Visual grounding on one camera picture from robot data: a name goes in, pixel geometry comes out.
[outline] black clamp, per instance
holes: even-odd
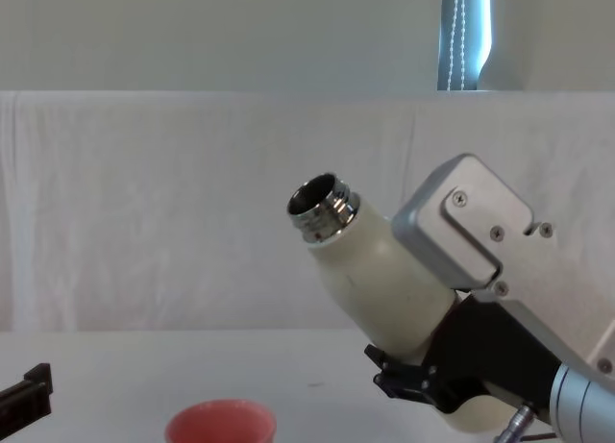
[[[51,413],[51,366],[41,363],[23,381],[0,392],[0,440]]]

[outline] pink cup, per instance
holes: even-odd
[[[248,400],[214,400],[191,406],[166,426],[167,443],[273,443],[276,417]]]

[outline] metal rod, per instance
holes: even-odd
[[[508,427],[502,434],[493,440],[494,443],[519,443],[523,434],[529,429],[531,423],[534,422],[536,414],[529,406],[521,406],[515,415],[512,416]]]

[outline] bottle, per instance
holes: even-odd
[[[420,364],[456,293],[395,239],[386,218],[333,173],[303,184],[286,211],[336,303],[379,349]],[[479,432],[503,427],[512,413],[497,399],[476,397],[443,417],[457,430]]]

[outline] table surface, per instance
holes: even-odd
[[[428,406],[387,399],[365,337],[349,330],[0,334],[0,386],[52,366],[53,412],[7,441],[163,441],[181,409],[248,398],[278,419],[276,443],[491,442]]]

